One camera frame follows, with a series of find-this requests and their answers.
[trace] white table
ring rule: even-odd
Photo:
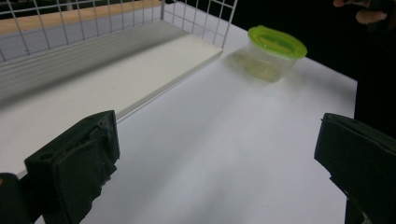
[[[119,123],[118,171],[82,223],[344,223],[314,160],[324,113],[353,117],[356,81],[303,59],[277,83],[222,56]]]

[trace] white shelf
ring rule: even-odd
[[[6,91],[20,94],[2,98],[0,171],[22,175],[25,158],[80,119],[110,109],[121,119],[221,53],[195,35],[155,21],[3,65],[2,75],[20,75],[8,82],[25,82],[29,89],[0,88],[3,97]]]

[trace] white surface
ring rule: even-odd
[[[187,34],[166,21],[155,21],[68,47],[41,52],[35,57],[0,63],[0,104],[10,96],[43,91],[53,83],[64,83],[87,71],[109,67],[115,61],[138,55]],[[172,51],[166,51],[165,54],[172,54]],[[138,69],[143,70],[144,66],[139,66]]]
[[[146,36],[139,35],[138,43],[144,42],[144,37]],[[0,106],[0,172],[23,174],[24,159],[79,120],[110,109],[115,110],[119,119],[222,53],[222,49],[187,33],[166,41],[156,43],[156,48],[141,49],[115,62],[99,64],[96,69],[64,80],[62,85],[53,85],[9,105]],[[75,52],[68,54],[68,57],[73,55],[76,57]],[[98,58],[102,58],[101,55],[93,54],[82,57],[81,60],[91,63]],[[68,66],[70,70],[76,70],[73,67],[75,64]],[[62,75],[62,71],[67,69],[67,66],[59,69],[61,74],[52,69],[41,76]],[[40,73],[40,69],[33,70],[36,71],[35,74]],[[34,77],[34,81],[40,80],[41,76]]]
[[[353,116],[356,82],[303,59],[277,83],[220,60],[119,123],[119,170],[82,221],[344,223],[346,197],[314,160],[321,118]]]

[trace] plastic container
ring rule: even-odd
[[[250,41],[245,69],[266,81],[279,81],[307,53],[295,37],[262,25],[250,28],[247,35]]]

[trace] green lid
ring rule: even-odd
[[[250,28],[247,35],[257,47],[277,55],[288,58],[303,58],[306,55],[305,45],[286,33],[260,25]]]

